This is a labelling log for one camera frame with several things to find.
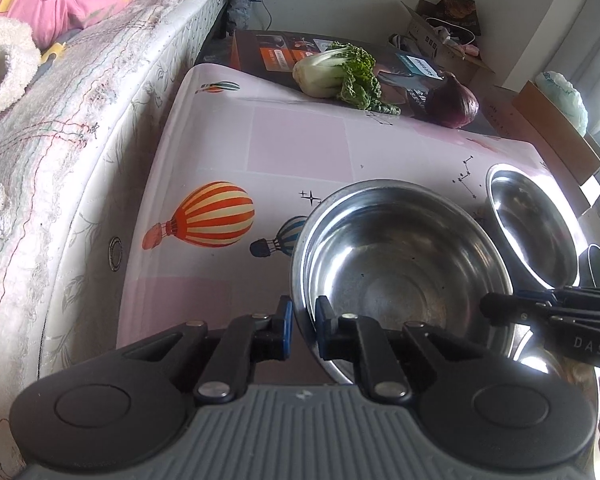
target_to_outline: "bed sheet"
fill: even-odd
[[[8,425],[19,391],[115,345],[120,249],[175,93],[225,2],[133,0],[73,38],[0,118],[0,479],[22,466]]]

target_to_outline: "red onion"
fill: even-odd
[[[424,109],[438,124],[460,128],[475,119],[478,99],[451,72],[443,72],[442,75],[445,77],[442,86],[429,90]]]

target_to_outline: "open cardboard box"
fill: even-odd
[[[597,142],[589,134],[581,137],[567,117],[531,81],[526,82],[511,104],[544,137],[580,186],[600,169]]]
[[[480,102],[480,111],[489,121],[491,126],[499,135],[506,139],[524,140],[525,142],[532,144],[535,149],[538,150],[538,153],[542,157],[542,160],[544,160],[547,169],[551,171],[554,179],[562,189],[562,192],[568,200],[574,214],[576,216],[581,216],[585,211],[590,209],[589,200],[580,188],[580,183],[574,176],[573,171],[571,171],[571,168],[567,166],[565,160],[561,158],[561,156],[555,151],[549,140],[544,135],[541,135],[531,124],[528,118],[526,118],[517,108],[514,107],[513,103],[516,98],[519,97],[519,95],[520,94],[516,94],[511,90],[497,86],[490,86],[487,89],[481,90],[476,89],[476,97]],[[525,100],[527,97],[528,96],[523,96],[522,101],[517,100],[516,102],[518,106],[525,110],[525,113],[528,111],[525,108]],[[547,100],[547,102],[554,107],[551,101]],[[569,121],[560,113],[559,110],[557,110],[557,108],[555,108],[555,110],[558,111],[565,121],[569,123]],[[547,136],[554,144],[557,143],[557,137],[552,137],[551,135]],[[593,151],[591,145],[582,139],[575,129],[573,129],[570,136],[567,136],[567,140],[564,142],[564,145],[558,148],[563,152],[565,147],[569,145],[572,146],[571,150],[567,150],[569,153],[578,149],[574,146],[579,146],[580,152],[587,153],[586,150]],[[597,144],[595,146],[597,147],[597,150],[600,150],[600,147]],[[584,170],[584,166],[579,160],[576,160],[576,167],[581,171]],[[595,164],[593,166],[589,166],[588,171],[580,173],[580,181],[582,181],[582,179],[587,176],[588,173],[588,176],[584,179],[583,184],[593,175],[595,171],[597,171],[597,169],[600,168],[600,165],[598,165],[595,170],[593,169],[594,167]]]
[[[404,2],[401,3],[411,15],[407,35],[416,42],[424,56],[430,57],[443,70],[452,72],[458,81],[466,86],[479,69],[493,73],[493,70],[477,57],[465,56],[460,51],[441,43],[433,27],[411,7]]]

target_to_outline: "gray curtain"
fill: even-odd
[[[600,0],[587,0],[573,27],[548,63],[582,94],[589,129],[600,121]]]

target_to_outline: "silver screw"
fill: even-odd
[[[203,397],[209,399],[222,399],[231,392],[231,388],[228,384],[221,381],[209,381],[208,383],[201,384],[198,388],[198,393]]]
[[[393,381],[383,381],[376,384],[374,391],[376,395],[385,399],[400,399],[407,394],[407,388],[403,384],[394,383]]]

